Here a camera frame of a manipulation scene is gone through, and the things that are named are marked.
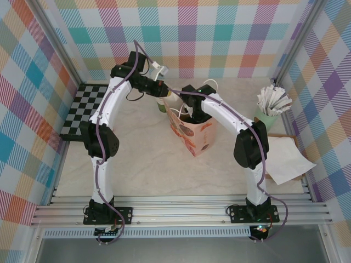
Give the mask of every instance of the paper bag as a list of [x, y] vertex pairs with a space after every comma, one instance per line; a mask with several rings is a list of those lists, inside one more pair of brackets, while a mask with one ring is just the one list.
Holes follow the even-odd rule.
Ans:
[[175, 114], [171, 110], [171, 108], [180, 110], [183, 104], [183, 101], [174, 95], [163, 98], [171, 129], [185, 144], [191, 154], [196, 157], [213, 145], [218, 122], [214, 118], [210, 118], [207, 122], [201, 124], [182, 121], [178, 117], [178, 113]]

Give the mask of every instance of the metal bracket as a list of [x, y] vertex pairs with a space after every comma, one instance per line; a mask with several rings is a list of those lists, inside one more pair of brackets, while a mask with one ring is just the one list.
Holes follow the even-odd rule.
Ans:
[[279, 222], [279, 214], [277, 207], [275, 205], [271, 205], [267, 209], [267, 213], [263, 214], [263, 216], [259, 217], [256, 221], [252, 220], [252, 217], [247, 212], [246, 205], [232, 205], [228, 208], [228, 215], [230, 216], [230, 222], [232, 224], [237, 223], [253, 223], [257, 222], [261, 223], [277, 223]]
[[[132, 207], [115, 207], [115, 209], [122, 214], [126, 225], [130, 225], [132, 223]], [[118, 225], [122, 224], [122, 219], [116, 213], [115, 216], [112, 217], [109, 221], [101, 222], [98, 218], [96, 219], [95, 216], [93, 216], [92, 210], [89, 207], [85, 210], [85, 216], [83, 220], [84, 225], [114, 225], [116, 223]]]

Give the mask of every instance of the checkerboard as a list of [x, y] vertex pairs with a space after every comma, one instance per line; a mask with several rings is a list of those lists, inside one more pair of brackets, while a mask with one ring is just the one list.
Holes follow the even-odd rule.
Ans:
[[60, 133], [63, 140], [82, 141], [79, 124], [81, 121], [89, 121], [90, 116], [94, 114], [103, 100], [107, 87], [108, 85], [101, 84], [80, 85]]

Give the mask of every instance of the white table surface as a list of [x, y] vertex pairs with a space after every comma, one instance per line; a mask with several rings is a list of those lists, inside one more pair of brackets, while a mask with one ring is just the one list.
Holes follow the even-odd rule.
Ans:
[[[174, 88], [192, 84], [201, 86], [204, 79], [165, 80]], [[268, 78], [218, 79], [221, 97], [248, 118], [256, 110], [257, 94], [270, 85]], [[132, 92], [130, 98], [137, 98]], [[216, 141], [206, 152], [193, 157], [169, 126], [154, 98], [125, 100], [116, 118], [114, 132], [120, 149], [112, 158], [111, 185], [115, 196], [164, 195], [240, 195], [246, 193], [244, 170], [233, 156], [236, 137], [218, 125]], [[285, 134], [279, 118], [271, 133]], [[277, 185], [267, 180], [270, 193], [302, 193], [300, 181]], [[91, 196], [93, 168], [82, 142], [70, 142], [60, 178], [57, 196]]]

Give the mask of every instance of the cable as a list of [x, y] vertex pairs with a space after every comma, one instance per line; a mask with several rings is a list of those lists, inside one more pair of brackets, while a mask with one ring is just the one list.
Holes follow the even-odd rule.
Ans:
[[86, 205], [85, 207], [83, 207], [83, 214], [86, 215], [86, 209], [87, 207], [89, 207], [88, 205]]
[[217, 89], [216, 89], [216, 92], [218, 91], [218, 83], [217, 81], [215, 81], [213, 78], [209, 78], [208, 80], [204, 81], [202, 85], [204, 85], [206, 82], [209, 82], [209, 81], [213, 81], [215, 82], [216, 86], [217, 86]]
[[148, 62], [148, 70], [145, 73], [142, 73], [140, 75], [144, 76], [146, 74], [148, 74], [149, 70], [150, 70], [150, 63], [149, 63], [149, 59], [146, 60], [146, 62]]
[[257, 135], [257, 133], [253, 130], [253, 128], [244, 121], [243, 118], [241, 118], [235, 111], [233, 111], [229, 106], [227, 106], [226, 104], [222, 103], [221, 101], [219, 100], [216, 100], [214, 99], [213, 97], [211, 96], [208, 96], [208, 95], [205, 95], [205, 94], [202, 94], [202, 93], [193, 93], [193, 92], [181, 92], [179, 90], [174, 90], [174, 89], [171, 89], [171, 88], [168, 88], [168, 90], [170, 90], [171, 92], [177, 94], [179, 97], [180, 97], [180, 94], [185, 94], [185, 95], [196, 95], [196, 96], [202, 96], [202, 97], [205, 97], [206, 99], [209, 99], [209, 100], [212, 100], [218, 104], [221, 104], [225, 109], [227, 109], [230, 113], [232, 113], [236, 118], [238, 118], [253, 134], [253, 136], [255, 137], [256, 141], [257, 141], [257, 144], [258, 144], [258, 148], [259, 148], [259, 151], [261, 153], [261, 159], [262, 159], [262, 176], [261, 176], [261, 179], [260, 181], [257, 183], [257, 188], [260, 189], [266, 196], [270, 197], [271, 199], [273, 200], [276, 200], [278, 202], [281, 202], [284, 207], [285, 207], [285, 210], [286, 210], [286, 214], [285, 214], [285, 218], [284, 218], [284, 221], [283, 223], [281, 224], [281, 226], [279, 227], [279, 229], [277, 230], [277, 232], [275, 232], [272, 236], [266, 238], [266, 241], [272, 239], [273, 237], [275, 237], [281, 230], [282, 228], [285, 226], [286, 224], [286, 221], [287, 221], [287, 217], [288, 217], [288, 207], [287, 207], [287, 204], [281, 200], [281, 199], [278, 199], [272, 195], [270, 195], [267, 191], [265, 191], [264, 189], [262, 189], [261, 187], [261, 184], [265, 178], [265, 157], [264, 157], [264, 151], [263, 151], [263, 146], [262, 146], [262, 143]]
[[238, 207], [239, 205], [238, 204], [232, 204], [232, 205], [229, 205], [227, 206], [226, 210], [225, 210], [225, 213], [229, 216], [231, 216], [229, 213], [228, 213], [228, 209], [231, 208], [231, 207]]
[[189, 114], [188, 112], [182, 112], [182, 108], [184, 105], [185, 105], [185, 103], [183, 103], [183, 105], [180, 107], [180, 110], [177, 110], [176, 108], [169, 108], [169, 109], [173, 110], [173, 111], [178, 111], [179, 112], [178, 118], [179, 118], [180, 115], [188, 115]]
[[140, 50], [144, 53], [144, 55], [145, 55], [146, 58], [151, 62], [151, 64], [154, 63], [154, 61], [151, 59], [151, 57], [149, 57], [149, 56], [147, 55], [147, 53], [145, 52], [145, 50], [141, 47], [141, 45], [140, 45], [136, 40], [134, 40], [134, 45], [138, 45], [138, 47], [140, 48]]
[[270, 219], [270, 227], [269, 228], [272, 228], [273, 227], [273, 220], [272, 220], [272, 216], [268, 213], [269, 215], [269, 219]]
[[128, 98], [128, 95], [130, 94], [132, 92], [132, 90], [127, 94], [127, 96], [126, 96], [126, 99], [128, 100], [128, 101], [137, 101], [137, 100], [140, 100], [144, 95], [145, 95], [145, 93], [143, 92], [142, 93], [142, 95], [140, 96], [140, 97], [138, 97], [138, 98], [136, 98], [136, 99], [134, 99], [134, 100], [130, 100], [129, 98]]
[[[138, 46], [140, 47], [139, 43], [134, 40], [134, 45], [135, 45], [135, 52], [138, 53]], [[103, 196], [103, 194], [101, 193], [100, 191], [100, 187], [99, 187], [99, 166], [102, 165], [103, 163], [105, 163], [106, 161], [106, 151], [105, 151], [105, 147], [104, 147], [104, 144], [101, 140], [101, 136], [100, 136], [100, 133], [99, 133], [99, 123], [100, 123], [100, 119], [102, 117], [102, 114], [103, 114], [103, 109], [105, 107], [105, 104], [107, 102], [107, 100], [109, 99], [109, 97], [111, 96], [111, 94], [113, 92], [115, 92], [115, 90], [120, 87], [132, 74], [133, 72], [135, 71], [135, 69], [137, 68], [137, 64], [138, 64], [138, 56], [135, 57], [135, 62], [134, 62], [134, 66], [132, 68], [132, 70], [130, 71], [130, 73], [128, 75], [125, 76], [125, 78], [119, 82], [119, 84], [117, 84], [114, 88], [112, 88], [112, 90], [107, 94], [107, 96], [105, 97], [105, 99], [101, 102], [101, 108], [100, 108], [100, 112], [99, 112], [99, 116], [97, 118], [97, 123], [96, 123], [96, 126], [95, 126], [95, 132], [97, 134], [97, 138], [98, 138], [98, 141], [99, 141], [99, 145], [100, 145], [100, 148], [101, 148], [101, 151], [103, 152], [103, 160], [100, 162], [100, 161], [97, 161], [97, 165], [96, 165], [96, 170], [95, 170], [95, 185], [97, 187], [97, 190], [98, 190], [98, 194], [100, 196], [100, 198], [103, 200], [103, 202], [112, 210], [114, 211], [122, 220], [122, 226], [121, 226], [121, 230], [119, 231], [119, 234], [117, 237], [115, 237], [113, 240], [111, 240], [110, 242], [104, 242], [104, 244], [108, 245], [108, 244], [112, 244], [114, 242], [116, 242], [119, 237], [123, 234], [124, 232], [124, 226], [126, 224], [125, 220], [124, 220], [124, 217], [123, 215], [117, 211], [111, 204], [108, 203], [108, 201], [105, 199], [105, 197]], [[98, 241], [100, 242], [100, 244], [102, 244], [102, 241], [100, 240], [100, 235], [98, 235]]]

